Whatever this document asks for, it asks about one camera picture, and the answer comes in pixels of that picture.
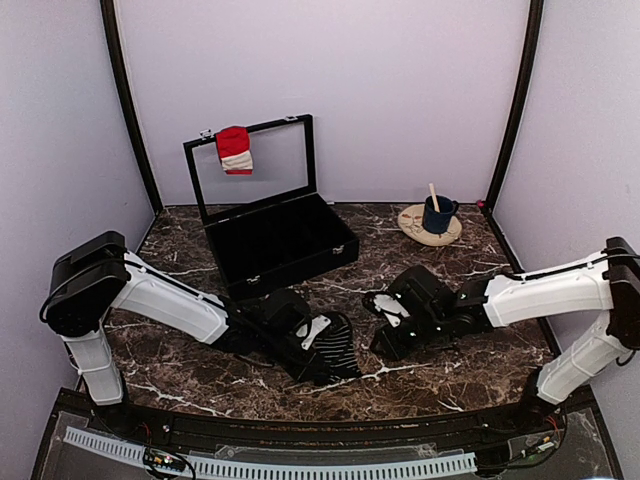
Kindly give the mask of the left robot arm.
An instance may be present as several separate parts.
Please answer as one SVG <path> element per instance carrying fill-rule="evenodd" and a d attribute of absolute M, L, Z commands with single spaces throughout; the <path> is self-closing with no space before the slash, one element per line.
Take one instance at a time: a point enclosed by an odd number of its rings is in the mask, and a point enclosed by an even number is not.
<path fill-rule="evenodd" d="M 103 328 L 112 310 L 141 315 L 215 350 L 262 351 L 298 381 L 331 375 L 313 347 L 329 323 L 315 326 L 296 294 L 274 305 L 207 294 L 154 269 L 127 249 L 122 234 L 106 231 L 56 260 L 39 318 L 63 340 L 91 400 L 103 407 L 103 421 L 120 436 L 134 435 L 141 415 L 125 401 L 125 381 Z"/>

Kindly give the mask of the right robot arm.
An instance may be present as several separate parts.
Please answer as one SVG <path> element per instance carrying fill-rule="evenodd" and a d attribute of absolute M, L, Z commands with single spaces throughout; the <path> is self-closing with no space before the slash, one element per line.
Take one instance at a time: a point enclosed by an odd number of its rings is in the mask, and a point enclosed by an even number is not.
<path fill-rule="evenodd" d="M 367 310 L 386 319 L 371 350 L 392 360 L 444 337 L 489 333 L 523 320 L 595 311 L 592 326 L 534 372 L 510 424 L 534 432 L 549 412 L 620 356 L 639 348 L 639 255 L 621 237 L 583 259 L 546 270 L 478 277 L 453 291 L 425 267 L 405 270 Z"/>

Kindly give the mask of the black white striped sock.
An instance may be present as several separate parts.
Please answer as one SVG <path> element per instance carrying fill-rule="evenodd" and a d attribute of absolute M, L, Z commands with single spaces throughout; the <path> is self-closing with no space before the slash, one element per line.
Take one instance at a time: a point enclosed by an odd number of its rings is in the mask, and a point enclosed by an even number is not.
<path fill-rule="evenodd" d="M 323 362 L 323 370 L 313 377 L 314 384 L 325 386 L 360 378 L 362 372 L 355 356 L 353 329 L 349 318 L 336 311 L 319 315 L 329 317 L 331 324 L 316 337 L 310 347 Z"/>

